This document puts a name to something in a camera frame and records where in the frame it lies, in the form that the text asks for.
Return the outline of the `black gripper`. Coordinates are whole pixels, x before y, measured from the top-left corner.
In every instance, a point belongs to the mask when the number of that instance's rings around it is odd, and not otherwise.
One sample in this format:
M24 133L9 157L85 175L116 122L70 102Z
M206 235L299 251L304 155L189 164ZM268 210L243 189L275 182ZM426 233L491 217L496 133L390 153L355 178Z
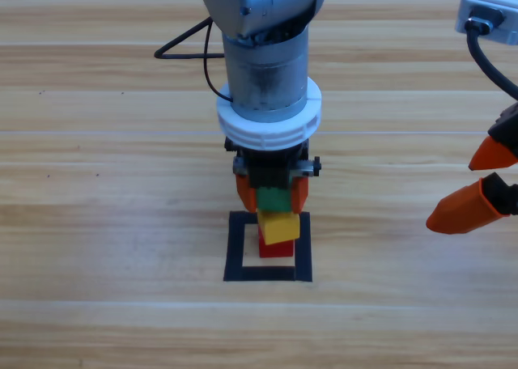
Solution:
M517 163L517 103L501 112L469 162L472 171L509 168ZM426 221L434 232L456 235L517 215L517 184L496 172L439 201Z
M235 152L233 173L244 208L257 212L256 190L288 189L291 184L291 211L300 214L308 198L308 177L319 176L321 159L309 159L309 140L280 151L255 151L225 139L226 151Z

